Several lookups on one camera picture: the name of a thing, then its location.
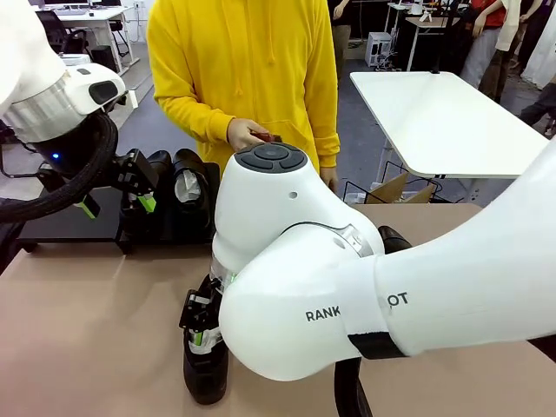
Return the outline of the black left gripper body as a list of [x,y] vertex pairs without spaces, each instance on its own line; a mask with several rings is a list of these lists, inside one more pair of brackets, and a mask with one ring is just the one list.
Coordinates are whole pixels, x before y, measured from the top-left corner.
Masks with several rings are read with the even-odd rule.
[[100,141],[97,116],[87,116],[70,132],[48,141],[33,142],[32,147],[50,166],[39,169],[38,179],[48,191],[62,187],[79,174],[95,154]]

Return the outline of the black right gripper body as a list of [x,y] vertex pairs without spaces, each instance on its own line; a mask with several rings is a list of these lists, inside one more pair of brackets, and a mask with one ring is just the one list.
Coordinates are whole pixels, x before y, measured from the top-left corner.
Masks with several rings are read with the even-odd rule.
[[206,275],[198,288],[201,298],[208,300],[206,304],[201,304],[201,312],[198,314],[201,331],[218,326],[218,314],[222,302],[222,294],[218,291],[219,287],[218,280],[212,280],[209,275]]

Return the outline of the person's right hand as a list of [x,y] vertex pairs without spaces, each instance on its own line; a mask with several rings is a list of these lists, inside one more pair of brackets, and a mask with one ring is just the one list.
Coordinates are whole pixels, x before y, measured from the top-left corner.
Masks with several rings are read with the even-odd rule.
[[250,119],[233,118],[227,127],[227,140],[235,152],[262,142],[258,135],[266,134],[268,131],[265,128]]

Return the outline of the person's left hand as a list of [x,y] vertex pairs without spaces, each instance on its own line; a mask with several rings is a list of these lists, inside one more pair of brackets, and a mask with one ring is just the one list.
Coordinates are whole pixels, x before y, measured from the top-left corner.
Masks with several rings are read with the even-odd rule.
[[339,179],[336,167],[320,168],[320,178],[331,191],[334,193],[337,191]]

